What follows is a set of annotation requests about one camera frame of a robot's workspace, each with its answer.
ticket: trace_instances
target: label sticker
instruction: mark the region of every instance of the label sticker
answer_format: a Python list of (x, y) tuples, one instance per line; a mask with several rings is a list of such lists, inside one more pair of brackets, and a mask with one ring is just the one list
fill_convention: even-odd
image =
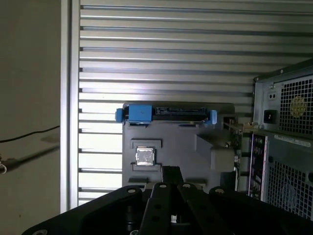
[(305, 146), (305, 147), (311, 147), (311, 143), (309, 143), (309, 142), (296, 140), (294, 138), (290, 138), (290, 137), (286, 137), (286, 136), (275, 135), (274, 137), (275, 137), (275, 139), (280, 140), (280, 141), (285, 141), (288, 143), (293, 143), (293, 144), (297, 144), (297, 145), (301, 145), (301, 146)]

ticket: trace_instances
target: gray wall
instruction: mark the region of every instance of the gray wall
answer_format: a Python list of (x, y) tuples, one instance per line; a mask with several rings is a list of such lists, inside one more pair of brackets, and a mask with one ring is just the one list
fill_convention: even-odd
[[(60, 123), (60, 1), (2, 1), (0, 139)], [(52, 144), (59, 130), (0, 144), (4, 159)], [(60, 211), (59, 152), (0, 175), (0, 234), (21, 234)]]

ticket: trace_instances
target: black cable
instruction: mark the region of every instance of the black cable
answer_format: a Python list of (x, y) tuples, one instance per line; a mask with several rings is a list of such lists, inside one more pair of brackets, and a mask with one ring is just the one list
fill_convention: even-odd
[(6, 143), (6, 142), (11, 142), (11, 141), (16, 141), (16, 140), (19, 140), (19, 139), (22, 139), (22, 138), (25, 138), (25, 137), (27, 137), (27, 136), (31, 136), (31, 135), (34, 135), (34, 134), (40, 134), (40, 133), (52, 131), (52, 130), (57, 129), (57, 128), (59, 128), (59, 127), (60, 127), (60, 126), (55, 126), (55, 127), (51, 127), (51, 128), (49, 128), (49, 129), (43, 130), (43, 131), (34, 131), (34, 132), (28, 133), (28, 134), (26, 134), (26, 135), (18, 136), (18, 137), (12, 138), (12, 139), (1, 140), (0, 143)]

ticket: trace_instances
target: cable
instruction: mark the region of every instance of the cable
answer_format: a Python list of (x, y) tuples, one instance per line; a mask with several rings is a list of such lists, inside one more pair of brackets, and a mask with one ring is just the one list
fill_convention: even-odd
[(12, 139), (1, 140), (0, 143), (6, 143), (6, 142), (11, 142), (11, 141), (16, 141), (16, 140), (19, 140), (19, 139), (22, 139), (22, 138), (25, 138), (25, 137), (27, 137), (27, 136), (31, 136), (31, 135), (34, 135), (34, 134), (40, 134), (40, 133), (52, 131), (52, 130), (57, 129), (57, 128), (59, 128), (59, 127), (60, 127), (60, 126), (55, 126), (55, 127), (51, 127), (51, 128), (49, 128), (49, 129), (43, 130), (43, 131), (34, 131), (34, 132), (31, 132), (31, 133), (28, 133), (28, 134), (25, 134), (25, 135), (22, 135), (22, 136), (18, 136), (18, 137), (12, 138)]
[(0, 166), (2, 166), (2, 168), (3, 168), (3, 172), (1, 172), (0, 174), (5, 174), (5, 173), (6, 173), (6, 171), (7, 171), (6, 166), (5, 166), (5, 165), (3, 165), (1, 162), (0, 162)]

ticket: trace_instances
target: power supply fan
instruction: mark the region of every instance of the power supply fan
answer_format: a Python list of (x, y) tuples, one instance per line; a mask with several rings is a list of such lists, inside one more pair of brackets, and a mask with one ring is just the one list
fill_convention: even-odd
[(280, 101), (280, 128), (283, 131), (313, 134), (312, 79), (284, 84)]

